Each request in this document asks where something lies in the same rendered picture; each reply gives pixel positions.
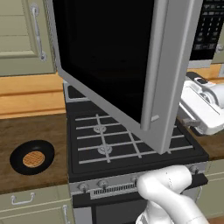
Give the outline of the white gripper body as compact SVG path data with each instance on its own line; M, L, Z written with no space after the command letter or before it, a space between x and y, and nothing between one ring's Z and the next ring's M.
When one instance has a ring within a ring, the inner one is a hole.
M205 80L186 80L179 102L178 117L200 120L194 127L211 136L224 130L224 84Z

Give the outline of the silver microwave with black panel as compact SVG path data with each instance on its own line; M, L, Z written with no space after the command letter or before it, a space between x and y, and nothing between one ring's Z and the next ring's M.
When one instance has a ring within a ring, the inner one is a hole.
M224 0L203 0L189 68L210 67L224 22Z

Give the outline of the silver microwave door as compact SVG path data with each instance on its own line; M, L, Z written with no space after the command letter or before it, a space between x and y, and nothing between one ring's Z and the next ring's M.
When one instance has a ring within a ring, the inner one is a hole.
M155 0L46 0L59 75L159 154L167 152L203 0L169 0L150 129L141 129Z

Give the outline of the round brown waffle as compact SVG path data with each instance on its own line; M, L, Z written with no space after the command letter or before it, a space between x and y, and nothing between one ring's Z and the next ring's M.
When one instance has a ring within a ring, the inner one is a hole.
M31 151L23 157L23 164L29 168L36 168L45 161L45 155L41 151Z

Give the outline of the black bowl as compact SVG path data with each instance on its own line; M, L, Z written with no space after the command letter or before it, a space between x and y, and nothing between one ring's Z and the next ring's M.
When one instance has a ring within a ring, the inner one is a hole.
M37 167L28 167L23 163L23 158L29 153L40 151L45 160ZM46 140L31 140L20 144L10 154L10 165L18 173L23 175L36 175L46 170L54 159L54 147Z

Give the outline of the beige base cupboard door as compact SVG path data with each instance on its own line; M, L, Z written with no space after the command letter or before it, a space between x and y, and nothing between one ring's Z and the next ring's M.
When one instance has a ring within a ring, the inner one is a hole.
M68 206L67 217L71 224L75 224L70 199L3 210L0 212L0 224L66 224L62 210L63 205Z

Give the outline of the beige base cupboard run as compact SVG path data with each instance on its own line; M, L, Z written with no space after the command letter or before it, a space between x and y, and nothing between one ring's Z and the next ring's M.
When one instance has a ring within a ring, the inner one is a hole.
M208 219L224 216L224 159L209 161L205 176L196 204Z

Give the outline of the black and silver stove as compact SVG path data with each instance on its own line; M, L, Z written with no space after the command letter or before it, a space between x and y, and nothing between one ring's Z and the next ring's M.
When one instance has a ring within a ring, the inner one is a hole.
M170 150L163 155L123 127L67 82L63 83L67 121L68 177L74 195L90 193L92 199L137 191L132 176L170 165L197 165L205 175L208 154L180 122L175 122ZM108 181L102 189L98 182ZM79 184L87 183L82 192ZM202 190L191 189L184 195L197 200ZM145 209L145 199L101 206L74 208L76 224L135 224Z

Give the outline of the beige drawer front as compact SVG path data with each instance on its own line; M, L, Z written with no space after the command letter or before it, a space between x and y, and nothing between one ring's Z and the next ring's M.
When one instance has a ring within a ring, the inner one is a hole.
M17 207L36 206L71 198L68 185L55 185L22 192L0 194L0 211Z

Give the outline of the beige wall cupboard door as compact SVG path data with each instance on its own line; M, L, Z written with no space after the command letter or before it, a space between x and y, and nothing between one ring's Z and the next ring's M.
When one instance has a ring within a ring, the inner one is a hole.
M47 56L45 62L39 59L30 11L32 3L39 8L37 20L42 49ZM0 0L0 76L55 72L46 0Z

